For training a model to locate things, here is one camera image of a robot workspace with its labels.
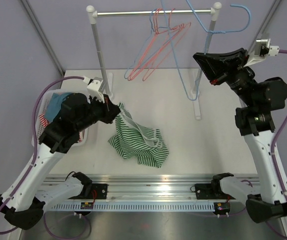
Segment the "green white striped tank top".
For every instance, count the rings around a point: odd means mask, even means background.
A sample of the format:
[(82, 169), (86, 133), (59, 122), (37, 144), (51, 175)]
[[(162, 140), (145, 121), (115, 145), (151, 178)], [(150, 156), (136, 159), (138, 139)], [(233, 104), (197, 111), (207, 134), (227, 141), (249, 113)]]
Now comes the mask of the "green white striped tank top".
[(118, 104), (116, 134), (108, 143), (124, 160), (136, 158), (139, 165), (161, 168), (170, 152), (158, 128), (145, 127), (132, 118), (124, 103)]

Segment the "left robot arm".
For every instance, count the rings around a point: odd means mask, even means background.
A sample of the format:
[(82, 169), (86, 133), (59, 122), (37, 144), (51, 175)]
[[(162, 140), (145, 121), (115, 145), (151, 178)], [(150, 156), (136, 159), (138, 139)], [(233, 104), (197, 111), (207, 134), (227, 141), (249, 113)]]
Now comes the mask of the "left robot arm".
[[(152, 79), (128, 81), (117, 70), (113, 80), (113, 100), (89, 101), (90, 87), (84, 78), (91, 70), (74, 71), (62, 80), (70, 99), (89, 107), (86, 113), (86, 141), (78, 144), (78, 131), (71, 131), (72, 144), (34, 143), (34, 152), (9, 188), (1, 195), (9, 231), (33, 227), (51, 207), (77, 195), (91, 195), (89, 174), (119, 177), (163, 177), (252, 170), (252, 158), (235, 124), (239, 98), (227, 85), (211, 86), (201, 81), (201, 118), (180, 89), (173, 69), (159, 69)], [(126, 159), (111, 144), (117, 125), (104, 123), (101, 115), (114, 119), (130, 117), (148, 136), (144, 151), (156, 157), (146, 164), (137, 157)]]

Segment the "red white striped tank top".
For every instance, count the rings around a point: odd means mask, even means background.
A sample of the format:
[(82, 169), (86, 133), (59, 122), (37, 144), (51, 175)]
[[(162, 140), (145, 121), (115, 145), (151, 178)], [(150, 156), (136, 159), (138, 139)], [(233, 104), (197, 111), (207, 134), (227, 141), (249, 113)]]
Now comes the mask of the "red white striped tank top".
[(46, 128), (50, 124), (50, 122), (45, 118), (45, 113), (40, 114), (38, 118), (43, 128)]

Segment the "blue tank top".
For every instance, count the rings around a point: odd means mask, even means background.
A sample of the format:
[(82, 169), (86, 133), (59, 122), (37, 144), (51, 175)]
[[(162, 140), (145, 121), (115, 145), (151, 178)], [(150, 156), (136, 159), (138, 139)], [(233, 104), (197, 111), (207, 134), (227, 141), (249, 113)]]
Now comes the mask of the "blue tank top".
[(62, 102), (68, 97), (68, 95), (72, 94), (71, 92), (64, 93), (53, 93), (51, 99), (48, 103), (46, 111), (44, 113), (44, 118), (51, 123), (59, 111), (61, 110)]

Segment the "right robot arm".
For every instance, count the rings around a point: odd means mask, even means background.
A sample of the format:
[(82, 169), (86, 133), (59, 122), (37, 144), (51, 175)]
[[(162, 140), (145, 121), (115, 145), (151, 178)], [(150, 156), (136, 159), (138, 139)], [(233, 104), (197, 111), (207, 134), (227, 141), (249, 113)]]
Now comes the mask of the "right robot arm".
[(215, 198), (229, 195), (242, 202), (255, 223), (286, 217), (287, 175), (277, 148), (281, 130), (275, 127), (272, 111), (286, 106), (287, 84), (280, 77), (257, 82), (242, 57), (226, 60), (216, 56), (211, 70), (207, 76), (210, 83), (227, 83), (246, 105), (235, 110), (235, 125), (250, 150), (260, 181), (256, 189), (232, 173), (221, 173), (212, 178), (211, 194)]

